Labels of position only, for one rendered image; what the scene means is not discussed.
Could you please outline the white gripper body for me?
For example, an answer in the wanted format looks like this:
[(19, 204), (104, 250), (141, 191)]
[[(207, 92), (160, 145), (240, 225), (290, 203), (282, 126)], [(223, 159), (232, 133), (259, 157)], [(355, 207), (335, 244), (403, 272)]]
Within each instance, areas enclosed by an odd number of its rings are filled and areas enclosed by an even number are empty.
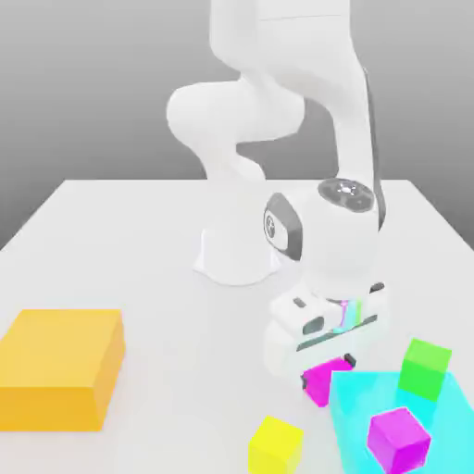
[(314, 297), (284, 294), (270, 304), (272, 319), (264, 333), (263, 357), (275, 376), (297, 379), (305, 371), (369, 349), (389, 326), (388, 297), (371, 294), (360, 322), (348, 325), (349, 307)]

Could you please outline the small magenta cube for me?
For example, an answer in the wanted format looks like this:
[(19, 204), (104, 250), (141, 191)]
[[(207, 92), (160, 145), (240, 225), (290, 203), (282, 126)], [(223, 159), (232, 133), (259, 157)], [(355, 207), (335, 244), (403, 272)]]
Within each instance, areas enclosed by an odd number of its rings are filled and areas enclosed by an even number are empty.
[(332, 373), (352, 369), (341, 357), (315, 366), (308, 370), (308, 384), (304, 392), (318, 407), (325, 407), (329, 403)]
[(425, 465), (431, 436), (405, 407), (373, 416), (367, 447), (385, 474), (406, 474)]

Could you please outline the small yellow cube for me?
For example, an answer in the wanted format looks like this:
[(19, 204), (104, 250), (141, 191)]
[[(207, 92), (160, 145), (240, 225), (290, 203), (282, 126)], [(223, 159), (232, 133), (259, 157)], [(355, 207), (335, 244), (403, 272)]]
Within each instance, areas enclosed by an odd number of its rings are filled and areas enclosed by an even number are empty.
[(266, 416), (248, 445), (249, 474), (295, 474), (303, 439), (302, 429)]

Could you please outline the small green cube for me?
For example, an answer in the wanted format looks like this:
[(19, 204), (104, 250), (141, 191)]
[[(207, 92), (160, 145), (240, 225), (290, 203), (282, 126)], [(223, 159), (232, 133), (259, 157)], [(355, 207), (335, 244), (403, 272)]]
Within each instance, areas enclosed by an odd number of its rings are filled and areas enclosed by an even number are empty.
[(436, 402), (451, 356), (451, 349), (413, 338), (405, 352), (398, 388)]

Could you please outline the large cyan box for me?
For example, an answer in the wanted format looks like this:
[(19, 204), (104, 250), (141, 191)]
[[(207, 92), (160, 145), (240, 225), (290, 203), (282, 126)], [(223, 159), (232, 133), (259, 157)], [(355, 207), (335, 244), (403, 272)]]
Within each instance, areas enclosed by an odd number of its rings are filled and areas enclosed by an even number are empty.
[(474, 474), (474, 409), (454, 375), (445, 375), (435, 403), (400, 390), (398, 380), (394, 371), (332, 375), (329, 408), (344, 474), (385, 474), (367, 447), (369, 422), (400, 406), (431, 436), (425, 465), (408, 474)]

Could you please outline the large orange box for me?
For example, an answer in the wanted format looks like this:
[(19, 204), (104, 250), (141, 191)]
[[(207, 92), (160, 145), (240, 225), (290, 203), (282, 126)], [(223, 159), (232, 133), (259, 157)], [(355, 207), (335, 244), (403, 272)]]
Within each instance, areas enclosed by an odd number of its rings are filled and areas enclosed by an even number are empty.
[(0, 339), (0, 431), (100, 431), (125, 355), (118, 309), (25, 309)]

